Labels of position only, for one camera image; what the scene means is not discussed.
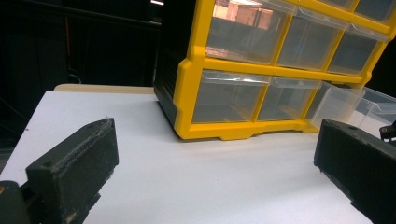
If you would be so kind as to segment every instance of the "yellow storage organizer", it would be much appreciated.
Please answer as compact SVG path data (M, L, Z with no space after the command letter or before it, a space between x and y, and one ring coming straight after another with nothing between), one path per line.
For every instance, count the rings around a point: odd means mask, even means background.
M184 139L295 130L327 88L361 89L396 35L396 0L173 0L154 91Z

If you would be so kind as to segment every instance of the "white table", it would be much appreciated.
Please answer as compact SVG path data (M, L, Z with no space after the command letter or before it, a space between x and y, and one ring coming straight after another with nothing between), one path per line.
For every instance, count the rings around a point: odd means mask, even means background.
M317 133L183 141L153 94L48 91L0 180L106 117L120 165L85 223L371 223L314 166Z

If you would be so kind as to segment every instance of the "dark background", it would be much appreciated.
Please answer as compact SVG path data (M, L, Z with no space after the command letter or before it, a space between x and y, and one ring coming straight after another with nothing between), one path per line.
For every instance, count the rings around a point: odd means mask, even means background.
M0 0L0 147L15 147L45 91L59 84L152 86L160 25L149 21L161 21L162 7L149 0L36 1L107 15L101 17L10 2ZM392 41L367 85L394 97L395 53Z

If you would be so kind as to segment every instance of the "yellow plastic frame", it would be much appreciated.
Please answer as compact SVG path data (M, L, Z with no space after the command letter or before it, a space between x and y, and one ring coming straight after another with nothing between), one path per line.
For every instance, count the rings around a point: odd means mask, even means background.
M285 1L297 6L315 10L316 12L332 16L342 21L355 23L371 30L380 32L387 35L389 40L391 40L396 34L396 13L392 14L388 24L382 24L377 21L370 21L366 18L354 15L349 11L326 5L317 0ZM356 7L357 3L358 0L355 0L353 7ZM205 48L214 5L215 0L197 0L187 58L179 64L177 70L177 83L173 100L175 106L177 107L177 117L174 128L178 135L184 139L219 137L222 140L232 140L249 138L254 134L273 131L295 130L302 131L304 133L317 131L315 127L304 120L304 117L295 120L257 121L261 103L266 93L266 87L263 88L262 93L259 96L259 101L256 105L253 119L251 121L230 123L191 123L195 107L195 99L199 90L203 69L266 76L327 80L333 83L346 83L350 86L358 87L364 86L370 80L375 64L388 44L379 42L376 45L374 52L370 56L368 63L363 68L360 76L335 75L326 73L324 71L307 71L279 67L273 64L262 65L254 63L239 63L208 58L205 56ZM281 36L281 39L285 38L286 32L284 33L285 34ZM336 41L339 42L341 36L342 34L339 34ZM280 47L277 48L276 51L277 57ZM313 92L311 95L310 102L312 102L314 96L315 92ZM305 114L309 106L310 103L306 106L304 111Z

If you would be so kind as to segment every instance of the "table surface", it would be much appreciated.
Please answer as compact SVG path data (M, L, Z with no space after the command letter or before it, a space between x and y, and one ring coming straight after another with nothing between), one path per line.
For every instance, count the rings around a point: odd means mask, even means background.
M153 94L47 91L0 180L23 184L32 161L107 117L120 165L84 223L371 223L314 166L317 133L185 141Z

